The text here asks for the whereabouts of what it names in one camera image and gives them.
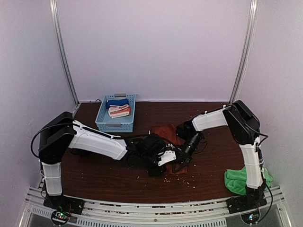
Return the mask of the green microfiber towel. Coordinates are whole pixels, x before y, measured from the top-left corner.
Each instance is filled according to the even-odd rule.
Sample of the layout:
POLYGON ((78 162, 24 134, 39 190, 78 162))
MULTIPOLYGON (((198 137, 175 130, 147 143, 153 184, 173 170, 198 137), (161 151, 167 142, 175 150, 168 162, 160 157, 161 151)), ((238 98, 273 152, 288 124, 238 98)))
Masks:
POLYGON ((225 187, 232 193, 246 195, 246 188, 251 186, 247 184, 247 171, 244 166, 241 170, 227 169, 224 172, 225 187))

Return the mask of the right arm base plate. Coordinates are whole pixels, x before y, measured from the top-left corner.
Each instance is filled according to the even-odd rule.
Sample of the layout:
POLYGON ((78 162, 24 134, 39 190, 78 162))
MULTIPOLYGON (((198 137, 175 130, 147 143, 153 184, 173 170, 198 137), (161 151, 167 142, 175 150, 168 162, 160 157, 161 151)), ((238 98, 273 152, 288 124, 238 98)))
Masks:
POLYGON ((267 200, 261 198, 258 201, 248 199, 247 196, 231 197, 226 200, 226 205, 229 214, 243 212, 247 210, 256 209, 259 206, 267 205, 267 200))

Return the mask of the dark red towel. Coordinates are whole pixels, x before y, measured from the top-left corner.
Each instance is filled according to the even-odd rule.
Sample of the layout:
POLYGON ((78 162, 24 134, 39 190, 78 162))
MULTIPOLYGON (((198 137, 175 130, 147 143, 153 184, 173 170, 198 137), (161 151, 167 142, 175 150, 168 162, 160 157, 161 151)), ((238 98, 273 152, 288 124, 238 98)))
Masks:
MULTIPOLYGON (((151 127, 151 133, 157 134, 160 137, 166 138, 171 141, 175 145, 182 145, 180 138, 176 135, 176 126, 175 124, 166 124, 161 126, 153 126, 151 127)), ((180 175, 187 173, 187 166, 182 168, 176 173, 173 173, 173 163, 165 164, 166 167, 166 174, 170 175, 180 175)))

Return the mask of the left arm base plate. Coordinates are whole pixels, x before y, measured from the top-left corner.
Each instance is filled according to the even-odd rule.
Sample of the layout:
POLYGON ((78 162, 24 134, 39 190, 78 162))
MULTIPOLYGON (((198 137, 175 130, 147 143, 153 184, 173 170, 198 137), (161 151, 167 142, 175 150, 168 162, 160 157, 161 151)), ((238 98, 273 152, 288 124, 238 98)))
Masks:
POLYGON ((43 205, 69 214, 81 215, 84 208, 84 200, 66 196, 50 196, 44 200, 43 205))

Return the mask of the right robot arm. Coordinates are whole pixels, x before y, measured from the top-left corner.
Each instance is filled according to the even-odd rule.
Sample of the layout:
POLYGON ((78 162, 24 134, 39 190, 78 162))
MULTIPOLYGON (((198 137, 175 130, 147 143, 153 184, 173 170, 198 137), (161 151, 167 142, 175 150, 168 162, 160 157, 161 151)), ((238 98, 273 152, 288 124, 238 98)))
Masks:
POLYGON ((202 132, 221 126, 229 127, 234 141, 239 145, 247 174, 246 194, 233 202, 252 209, 261 202, 267 186, 263 174, 260 137, 267 139, 268 136, 260 132, 258 118, 241 100, 210 112, 205 111, 177 126, 176 135, 185 144, 176 151, 176 159, 181 162, 182 167, 187 166, 204 137, 202 132))

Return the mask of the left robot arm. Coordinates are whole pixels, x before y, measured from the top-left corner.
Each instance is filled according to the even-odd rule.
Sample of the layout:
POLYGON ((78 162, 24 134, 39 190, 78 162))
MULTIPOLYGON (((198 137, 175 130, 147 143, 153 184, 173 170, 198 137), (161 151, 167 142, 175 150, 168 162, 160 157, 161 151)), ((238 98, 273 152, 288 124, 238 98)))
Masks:
POLYGON ((63 194, 62 159, 67 149, 95 153, 128 165, 143 164, 151 177, 166 171, 166 164, 176 159, 175 146, 156 134, 121 137, 95 130, 78 120, 70 112, 63 112, 32 138, 30 149, 39 138, 38 152, 42 176, 45 179, 46 199, 58 210, 71 200, 63 194))

